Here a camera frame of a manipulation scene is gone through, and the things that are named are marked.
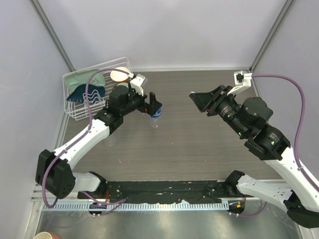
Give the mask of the clear unlabelled plastic bottle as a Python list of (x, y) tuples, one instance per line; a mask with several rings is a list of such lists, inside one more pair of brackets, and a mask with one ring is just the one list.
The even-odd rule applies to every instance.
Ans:
[(108, 147), (112, 147), (116, 144), (116, 137), (114, 134), (109, 135), (104, 139), (104, 144)]

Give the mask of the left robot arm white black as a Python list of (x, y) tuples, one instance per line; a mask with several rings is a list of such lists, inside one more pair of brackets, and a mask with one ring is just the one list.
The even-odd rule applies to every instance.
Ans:
[(106, 193), (106, 179), (95, 172), (74, 173), (74, 167), (123, 124), (124, 116), (135, 110), (154, 116), (161, 107), (153, 92), (141, 96), (126, 83), (115, 86), (105, 107), (90, 119), (86, 128), (54, 151), (46, 149), (40, 153), (35, 180), (42, 186), (42, 196), (50, 192), (63, 199), (72, 192), (88, 192), (96, 199), (102, 198)]

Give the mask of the blue labelled plastic bottle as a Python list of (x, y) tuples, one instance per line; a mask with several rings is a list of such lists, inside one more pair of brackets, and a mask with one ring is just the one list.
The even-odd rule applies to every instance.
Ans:
[(161, 116), (161, 108), (159, 108), (156, 111), (156, 113), (153, 116), (151, 116), (150, 125), (152, 128), (158, 128), (160, 116)]

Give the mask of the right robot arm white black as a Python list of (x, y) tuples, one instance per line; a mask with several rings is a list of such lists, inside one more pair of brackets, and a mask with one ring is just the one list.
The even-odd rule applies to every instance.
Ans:
[(189, 97), (207, 116), (219, 115), (245, 140), (249, 152), (265, 161), (288, 184), (287, 188), (254, 179), (233, 171), (226, 179), (229, 196), (257, 197), (282, 209), (304, 228), (319, 226), (319, 182), (294, 153), (289, 140), (268, 124), (273, 111), (260, 97), (247, 98), (242, 105), (235, 101), (231, 87), (220, 85), (207, 93), (191, 92)]

